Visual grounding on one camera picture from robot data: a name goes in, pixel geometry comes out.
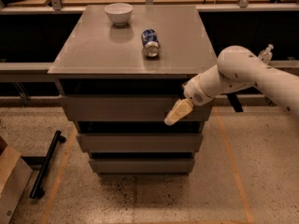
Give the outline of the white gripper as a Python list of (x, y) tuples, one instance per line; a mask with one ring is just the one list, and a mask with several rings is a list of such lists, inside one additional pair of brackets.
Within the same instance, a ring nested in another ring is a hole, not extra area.
[(205, 105), (213, 100), (208, 96), (201, 85), (200, 77), (193, 77), (182, 84), (186, 99), (179, 99), (164, 119), (164, 123), (171, 126), (193, 111), (193, 105)]

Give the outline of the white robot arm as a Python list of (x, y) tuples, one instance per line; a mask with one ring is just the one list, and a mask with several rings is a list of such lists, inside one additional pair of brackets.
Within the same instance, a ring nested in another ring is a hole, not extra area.
[(291, 117), (299, 118), (299, 77), (278, 70), (268, 63), (271, 52), (262, 58), (240, 46), (230, 46), (218, 56), (216, 64), (183, 85), (184, 99), (179, 99), (164, 119), (173, 125), (216, 96), (226, 94), (235, 112), (242, 106), (235, 93), (254, 87)]

